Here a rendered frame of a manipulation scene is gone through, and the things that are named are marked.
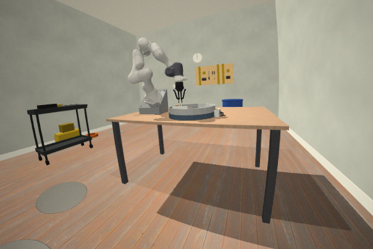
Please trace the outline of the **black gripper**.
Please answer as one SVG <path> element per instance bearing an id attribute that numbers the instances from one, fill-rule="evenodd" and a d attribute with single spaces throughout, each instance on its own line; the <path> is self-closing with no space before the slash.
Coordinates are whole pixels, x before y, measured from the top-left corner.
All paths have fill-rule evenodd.
<path id="1" fill-rule="evenodd" d="M 175 90 L 178 91 L 178 98 L 177 98 L 177 94 Z M 184 90 L 183 97 L 182 97 L 182 90 Z M 175 93 L 176 98 L 178 99 L 179 106 L 180 106 L 180 98 L 181 98 L 181 106 L 182 106 L 182 99 L 184 98 L 185 91 L 186 91 L 186 89 L 183 87 L 183 82 L 175 82 L 175 89 L 173 91 Z M 179 91 L 180 91 L 180 95 L 179 95 Z"/>

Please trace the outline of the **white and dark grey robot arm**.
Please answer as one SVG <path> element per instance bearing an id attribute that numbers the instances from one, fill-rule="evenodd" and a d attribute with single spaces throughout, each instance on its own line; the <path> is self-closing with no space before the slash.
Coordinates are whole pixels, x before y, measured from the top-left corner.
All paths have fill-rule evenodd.
<path id="1" fill-rule="evenodd" d="M 140 38 L 138 40 L 138 45 L 139 49 L 133 50 L 133 69 L 128 76 L 128 80 L 131 84 L 144 82 L 145 84 L 143 83 L 142 87 L 146 93 L 144 97 L 145 103 L 153 105 L 161 100 L 162 95 L 153 87 L 154 85 L 151 82 L 153 71 L 150 68 L 143 69 L 145 65 L 145 56 L 149 56 L 152 53 L 158 61 L 164 63 L 167 66 L 165 69 L 166 75 L 168 77 L 173 77 L 175 82 L 182 82 L 188 79 L 183 77 L 182 64 L 179 62 L 171 63 L 157 43 L 151 43 L 146 38 Z"/>

